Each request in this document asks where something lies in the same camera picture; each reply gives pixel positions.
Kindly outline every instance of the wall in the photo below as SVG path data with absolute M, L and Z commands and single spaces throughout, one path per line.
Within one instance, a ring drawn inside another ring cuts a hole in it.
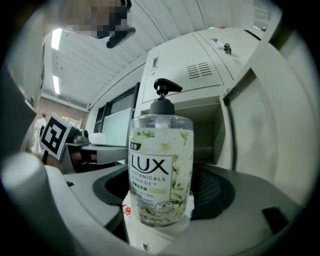
M 46 114 L 46 121 L 51 118 L 52 112 L 56 113 L 59 117 L 71 118 L 80 121 L 82 119 L 81 128 L 85 129 L 87 124 L 88 113 L 81 110 L 62 105 L 58 102 L 52 101 L 50 99 L 41 98 L 37 112 L 36 120 L 41 118 L 42 113 Z
M 105 94 L 100 95 L 100 99 L 90 109 L 86 130 L 89 134 L 94 132 L 96 118 L 99 108 L 104 106 L 107 102 L 112 101 L 114 98 L 134 87 L 138 82 L 141 82 L 142 74 L 144 72 L 145 64 L 142 64 L 135 70 L 128 73 L 125 77 L 115 83 Z

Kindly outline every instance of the cabinet vent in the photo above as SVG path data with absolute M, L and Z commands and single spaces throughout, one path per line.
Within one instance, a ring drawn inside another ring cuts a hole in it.
M 207 62 L 199 63 L 186 67 L 189 79 L 212 75 L 212 71 Z

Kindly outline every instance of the fluorescent light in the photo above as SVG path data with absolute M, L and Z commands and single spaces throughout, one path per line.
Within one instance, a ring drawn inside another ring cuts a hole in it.
M 60 94 L 59 90 L 59 78 L 56 77 L 55 75 L 53 76 L 53 86 L 54 86 L 54 91 L 56 94 Z
M 58 28 L 52 32 L 52 40 L 51 40 L 51 47 L 59 50 L 60 38 L 61 38 L 62 29 Z

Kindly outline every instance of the pump dispenser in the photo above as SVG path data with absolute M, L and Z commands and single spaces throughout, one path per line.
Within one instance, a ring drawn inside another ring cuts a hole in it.
M 129 185 L 131 209 L 142 223 L 166 227 L 179 221 L 186 210 L 193 168 L 194 132 L 190 119 L 175 115 L 169 92 L 178 84 L 160 78 L 159 95 L 150 114 L 131 121 L 129 136 Z

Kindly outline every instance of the soap bottle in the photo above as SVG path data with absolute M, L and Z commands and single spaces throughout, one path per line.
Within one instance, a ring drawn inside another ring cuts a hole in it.
M 175 115 L 168 92 L 182 87 L 165 78 L 154 83 L 159 98 L 150 114 L 131 121 L 129 186 L 131 210 L 143 224 L 166 227 L 185 213 L 193 169 L 193 122 Z

